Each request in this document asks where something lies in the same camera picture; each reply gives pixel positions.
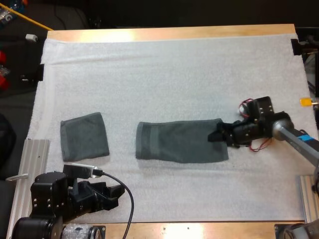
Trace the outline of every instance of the folded gray cloth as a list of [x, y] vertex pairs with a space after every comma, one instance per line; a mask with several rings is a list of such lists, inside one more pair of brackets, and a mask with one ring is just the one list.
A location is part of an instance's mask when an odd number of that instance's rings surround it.
[[64, 161], [110, 155], [100, 112], [61, 121], [60, 133]]
[[211, 163], [228, 159], [225, 142], [208, 142], [221, 119], [140, 122], [136, 133], [136, 158], [178, 163]]

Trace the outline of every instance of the wooden table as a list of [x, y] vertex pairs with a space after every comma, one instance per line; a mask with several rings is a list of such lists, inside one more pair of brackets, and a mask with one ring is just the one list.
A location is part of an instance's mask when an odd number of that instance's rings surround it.
[[[296, 33], [293, 24], [49, 31], [72, 42], [131, 42], [166, 39]], [[133, 223], [130, 239], [274, 239], [274, 224], [300, 222]], [[107, 239], [122, 238], [126, 224], [106, 224]]]

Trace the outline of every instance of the white towel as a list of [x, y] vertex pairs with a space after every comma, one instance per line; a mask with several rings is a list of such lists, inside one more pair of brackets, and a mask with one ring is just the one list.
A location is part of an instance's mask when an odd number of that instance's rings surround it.
[[[51, 140], [46, 171], [63, 168], [60, 122], [101, 112], [110, 156], [80, 163], [118, 177], [135, 198], [134, 222], [301, 220], [298, 175], [314, 167], [286, 142], [253, 153], [229, 148], [229, 160], [178, 164], [135, 159], [138, 122], [240, 120], [238, 105], [270, 96], [297, 129], [317, 137], [294, 34], [130, 43], [65, 43], [47, 39], [29, 138]], [[92, 180], [106, 180], [105, 177]], [[79, 223], [127, 222], [130, 199], [79, 217]]]

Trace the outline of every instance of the black cable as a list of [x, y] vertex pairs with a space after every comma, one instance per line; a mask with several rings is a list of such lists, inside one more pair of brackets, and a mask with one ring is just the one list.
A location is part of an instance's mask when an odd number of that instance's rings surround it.
[[81, 20], [81, 22], [83, 24], [83, 27], [86, 28], [86, 24], [84, 23], [84, 20], [82, 19], [81, 14], [79, 13], [78, 9], [74, 7], [74, 10], [78, 14], [78, 16], [79, 16], [79, 18], [80, 18], [80, 20]]
[[123, 239], [125, 239], [127, 234], [128, 234], [128, 232], [129, 232], [130, 225], [131, 225], [131, 222], [132, 222], [133, 212], [134, 212], [133, 195], [132, 195], [131, 191], [129, 190], [129, 188], [123, 182], [121, 182], [119, 179], [117, 179], [116, 177], [114, 177], [114, 176], [112, 176], [112, 175], [110, 175], [108, 173], [105, 173], [105, 172], [103, 172], [103, 175], [107, 176], [109, 178], [112, 178], [113, 180], [117, 181], [119, 184], [121, 184], [126, 189], [128, 194], [130, 195], [130, 198], [131, 198], [131, 213], [130, 213], [130, 217], [129, 217], [129, 220], [128, 220], [128, 225], [126, 226], [126, 230], [125, 230], [124, 235], [123, 235]]
[[57, 1], [55, 1], [55, 4], [53, 6], [53, 11], [54, 11], [54, 16], [60, 20], [60, 22], [62, 23], [64, 30], [66, 30], [66, 25], [64, 23], [64, 21], [56, 14], [56, 5], [57, 5]]

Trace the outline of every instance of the wire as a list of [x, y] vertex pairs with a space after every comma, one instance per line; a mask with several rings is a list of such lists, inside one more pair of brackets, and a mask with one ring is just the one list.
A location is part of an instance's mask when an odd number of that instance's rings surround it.
[[38, 26], [40, 26], [40, 27], [42, 27], [42, 28], [44, 28], [44, 29], [46, 29], [46, 30], [48, 30], [48, 31], [53, 31], [52, 28], [47, 27], [47, 26], [45, 26], [45, 25], [43, 25], [43, 24], [41, 24], [41, 23], [39, 23], [39, 22], [37, 22], [37, 21], [35, 21], [35, 20], [29, 18], [29, 17], [27, 17], [27, 16], [21, 14], [20, 12], [17, 12], [17, 11], [15, 11], [15, 10], [13, 10], [13, 9], [11, 9], [11, 8], [9, 8], [9, 7], [7, 7], [6, 5], [4, 5], [4, 4], [2, 4], [2, 3], [0, 3], [0, 6], [1, 6], [2, 8], [4, 8], [5, 10], [8, 10], [8, 11], [10, 11], [10, 12], [12, 12], [12, 13], [18, 15], [19, 17], [22, 17], [23, 19], [25, 19], [25, 20], [27, 20], [27, 21], [29, 21], [29, 22], [32, 22], [32, 23], [35, 24], [35, 25], [38, 25]]
[[267, 148], [272, 142], [272, 138], [266, 139], [258, 148], [252, 148], [252, 144], [249, 145], [249, 149], [255, 153], [259, 152], [260, 150]]
[[78, 14], [78, 16], [79, 16], [79, 18], [80, 18], [80, 20], [81, 20], [81, 22], [82, 22], [83, 27], [86, 28], [86, 25], [85, 25], [85, 23], [84, 23], [84, 20], [82, 19], [81, 14], [79, 13], [78, 9], [74, 7], [74, 10], [75, 10], [76, 13]]
[[56, 14], [56, 4], [57, 4], [57, 1], [55, 1], [55, 5], [53, 6], [53, 12], [54, 12], [54, 16], [59, 19], [59, 21], [62, 23], [63, 27], [64, 27], [64, 30], [66, 30], [66, 25], [65, 25], [65, 22], [62, 20], [62, 18], [60, 18], [57, 14]]
[[238, 109], [239, 109], [239, 113], [240, 113], [240, 115], [241, 115], [242, 117], [244, 117], [244, 118], [248, 118], [248, 117], [249, 117], [249, 114], [247, 114], [247, 113], [248, 113], [248, 109], [247, 109], [246, 104], [247, 104], [248, 102], [252, 101], [252, 100], [253, 100], [252, 98], [248, 98], [248, 99], [244, 100], [242, 103], [240, 103]]
[[123, 239], [125, 239], [126, 236], [127, 236], [127, 234], [128, 234], [128, 232], [129, 232], [130, 225], [131, 225], [131, 222], [132, 222], [133, 212], [134, 212], [134, 199], [133, 199], [133, 195], [132, 195], [131, 191], [129, 190], [129, 188], [128, 188], [122, 181], [120, 181], [120, 180], [117, 179], [116, 177], [114, 177], [114, 176], [112, 176], [112, 175], [110, 175], [110, 174], [108, 174], [108, 173], [105, 173], [105, 172], [103, 172], [103, 175], [104, 175], [104, 176], [107, 176], [107, 177], [109, 177], [109, 178], [112, 178], [113, 180], [117, 181], [119, 184], [121, 184], [121, 185], [126, 189], [126, 191], [127, 191], [127, 192], [129, 193], [129, 195], [130, 195], [130, 198], [131, 198], [131, 213], [130, 213], [130, 217], [129, 217], [129, 220], [128, 220], [128, 224], [127, 224], [127, 226], [126, 226], [126, 230], [125, 230], [124, 235], [123, 235]]

